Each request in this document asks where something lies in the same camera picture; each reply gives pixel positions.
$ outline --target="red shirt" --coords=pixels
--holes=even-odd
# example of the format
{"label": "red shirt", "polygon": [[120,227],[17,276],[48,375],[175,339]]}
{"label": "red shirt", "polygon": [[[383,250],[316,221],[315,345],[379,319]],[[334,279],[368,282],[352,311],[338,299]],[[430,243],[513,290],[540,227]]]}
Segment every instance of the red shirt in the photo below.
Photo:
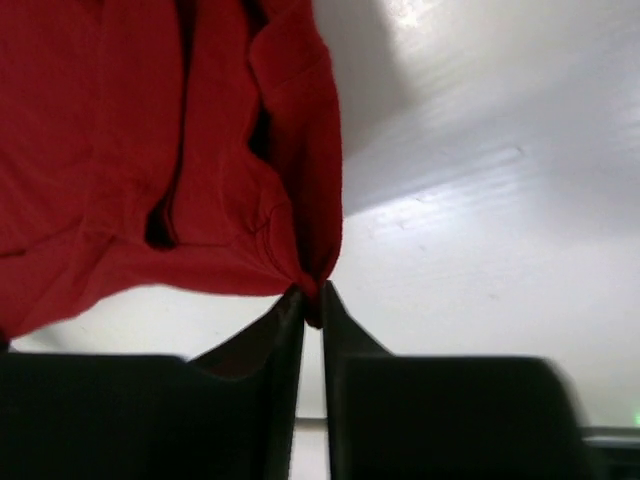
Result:
{"label": "red shirt", "polygon": [[140,284],[315,294],[340,247],[342,158],[310,0],[2,12],[6,337]]}

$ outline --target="red fabric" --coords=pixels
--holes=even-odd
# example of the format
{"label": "red fabric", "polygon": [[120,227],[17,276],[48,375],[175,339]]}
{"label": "red fabric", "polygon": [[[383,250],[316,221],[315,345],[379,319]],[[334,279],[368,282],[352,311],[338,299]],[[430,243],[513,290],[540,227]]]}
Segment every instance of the red fabric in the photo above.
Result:
{"label": "red fabric", "polygon": [[310,0],[0,3],[6,337],[139,284],[315,295],[341,142]]}

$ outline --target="black plastic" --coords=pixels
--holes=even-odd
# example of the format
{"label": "black plastic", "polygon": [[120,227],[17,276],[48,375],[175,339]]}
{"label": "black plastic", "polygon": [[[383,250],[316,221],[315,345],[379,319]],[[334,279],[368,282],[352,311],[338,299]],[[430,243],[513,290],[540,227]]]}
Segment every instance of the black plastic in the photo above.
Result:
{"label": "black plastic", "polygon": [[548,363],[395,357],[348,315],[331,284],[322,309],[333,480],[597,478]]}
{"label": "black plastic", "polygon": [[611,480],[640,479],[640,429],[585,429],[587,444]]}
{"label": "black plastic", "polygon": [[0,478],[284,480],[303,328],[291,291],[190,364],[4,354]]}

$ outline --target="wrinkled cloth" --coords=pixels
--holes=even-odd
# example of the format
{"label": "wrinkled cloth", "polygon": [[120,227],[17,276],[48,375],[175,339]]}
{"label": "wrinkled cloth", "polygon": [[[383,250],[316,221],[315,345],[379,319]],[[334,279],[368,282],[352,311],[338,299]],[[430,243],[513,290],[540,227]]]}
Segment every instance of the wrinkled cloth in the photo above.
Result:
{"label": "wrinkled cloth", "polygon": [[310,0],[0,4],[5,338],[142,284],[316,295],[342,155]]}

